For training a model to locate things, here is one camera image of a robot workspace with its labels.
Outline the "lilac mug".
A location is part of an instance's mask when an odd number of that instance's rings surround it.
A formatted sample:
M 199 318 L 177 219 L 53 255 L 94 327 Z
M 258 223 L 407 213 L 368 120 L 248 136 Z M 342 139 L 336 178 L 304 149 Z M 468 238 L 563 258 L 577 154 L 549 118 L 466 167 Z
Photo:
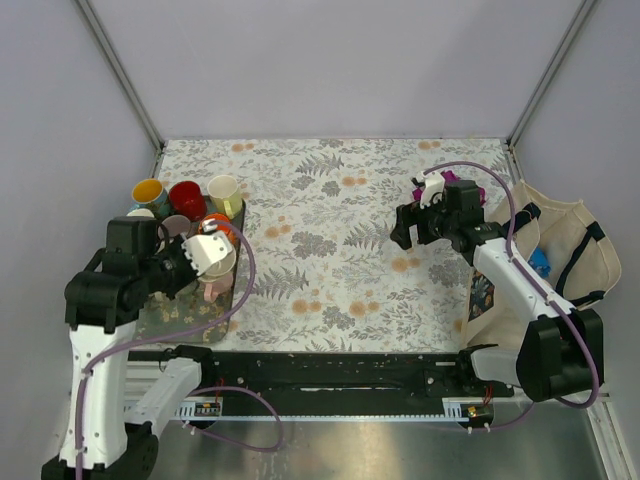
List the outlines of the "lilac mug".
M 188 236 L 192 229 L 191 221 L 183 215 L 171 215 L 161 222 L 161 227 L 158 228 L 158 238 L 160 241 L 160 248 L 163 248 L 167 241 L 165 240 L 165 234 L 168 234 L 169 238 L 184 234 Z

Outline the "light pink ribbed mug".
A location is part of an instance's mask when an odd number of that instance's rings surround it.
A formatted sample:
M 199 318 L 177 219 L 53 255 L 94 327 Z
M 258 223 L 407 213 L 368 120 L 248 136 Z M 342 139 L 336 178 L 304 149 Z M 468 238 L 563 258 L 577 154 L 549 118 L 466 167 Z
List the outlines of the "light pink ribbed mug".
M 237 254 L 232 250 L 223 260 L 213 265 L 198 279 L 203 287 L 203 299 L 214 302 L 233 285 Z

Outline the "dark teal mug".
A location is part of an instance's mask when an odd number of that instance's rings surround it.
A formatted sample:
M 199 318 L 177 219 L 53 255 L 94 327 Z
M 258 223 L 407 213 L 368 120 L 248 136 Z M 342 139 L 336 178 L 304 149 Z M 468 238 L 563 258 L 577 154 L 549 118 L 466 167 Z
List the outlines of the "dark teal mug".
M 145 217 L 145 218 L 154 218 L 154 213 L 147 208 L 137 208 L 133 209 L 127 213 L 127 217 Z

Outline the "orange mug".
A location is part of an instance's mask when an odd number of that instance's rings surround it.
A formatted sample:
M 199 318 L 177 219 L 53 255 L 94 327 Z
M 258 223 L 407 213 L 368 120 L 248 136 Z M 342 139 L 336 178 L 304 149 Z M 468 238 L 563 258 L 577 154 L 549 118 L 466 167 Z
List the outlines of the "orange mug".
M 225 234 L 231 244 L 236 242 L 236 236 L 230 228 L 230 219 L 221 213 L 213 213 L 205 216 L 199 226 L 198 233 L 202 235 L 211 235 L 214 232 L 222 232 Z

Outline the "red mug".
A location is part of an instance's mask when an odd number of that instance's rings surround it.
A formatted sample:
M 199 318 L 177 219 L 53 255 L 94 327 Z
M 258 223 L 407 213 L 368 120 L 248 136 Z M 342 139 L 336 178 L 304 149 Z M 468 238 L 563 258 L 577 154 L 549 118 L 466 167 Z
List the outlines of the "red mug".
M 207 214 L 207 205 L 200 186 L 193 181 L 181 181 L 169 190 L 169 200 L 174 210 L 192 222 L 202 220 Z

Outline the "blue floral mug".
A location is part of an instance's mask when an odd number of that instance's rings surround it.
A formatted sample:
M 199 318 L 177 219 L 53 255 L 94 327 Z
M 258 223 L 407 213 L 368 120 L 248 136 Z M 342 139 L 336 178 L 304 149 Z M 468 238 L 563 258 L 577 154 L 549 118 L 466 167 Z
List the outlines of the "blue floral mug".
M 146 208 L 157 218 L 170 215 L 171 205 L 165 186 L 157 179 L 149 178 L 140 181 L 131 192 L 133 208 Z

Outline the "light green faceted mug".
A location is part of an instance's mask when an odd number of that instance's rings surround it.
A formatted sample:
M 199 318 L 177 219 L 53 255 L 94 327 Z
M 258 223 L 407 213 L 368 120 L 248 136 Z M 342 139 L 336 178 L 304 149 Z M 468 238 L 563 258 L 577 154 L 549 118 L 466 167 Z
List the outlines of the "light green faceted mug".
M 243 199 L 237 180 L 230 175 L 218 175 L 207 184 L 207 193 L 219 213 L 229 219 L 241 213 Z

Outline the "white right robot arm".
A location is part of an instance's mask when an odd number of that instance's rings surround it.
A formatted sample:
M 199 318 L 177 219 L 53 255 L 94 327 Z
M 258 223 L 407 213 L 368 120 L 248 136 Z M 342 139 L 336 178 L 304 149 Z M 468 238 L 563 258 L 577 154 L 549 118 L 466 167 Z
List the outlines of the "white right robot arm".
M 455 383 L 475 396 L 491 381 L 521 388 L 533 402 L 568 401 L 571 394 L 599 392 L 603 378 L 603 323 L 591 309 L 564 299 L 519 254 L 504 227 L 485 219 L 475 182 L 427 183 L 420 201 L 400 205 L 390 238 L 407 250 L 440 239 L 504 296 L 524 326 L 519 347 L 468 347 Z

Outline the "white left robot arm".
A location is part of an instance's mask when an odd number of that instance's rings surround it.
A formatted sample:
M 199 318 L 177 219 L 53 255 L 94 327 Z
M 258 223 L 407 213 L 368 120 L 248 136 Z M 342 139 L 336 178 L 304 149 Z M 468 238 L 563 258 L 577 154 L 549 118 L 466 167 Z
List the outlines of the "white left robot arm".
M 107 226 L 106 244 L 67 284 L 65 321 L 72 346 L 68 424 L 44 479 L 146 479 L 159 438 L 190 393 L 205 395 L 217 372 L 210 353 L 181 347 L 137 405 L 125 408 L 127 361 L 136 322 L 150 295 L 168 298 L 232 253 L 226 235 L 169 236 L 149 217 L 124 216 Z

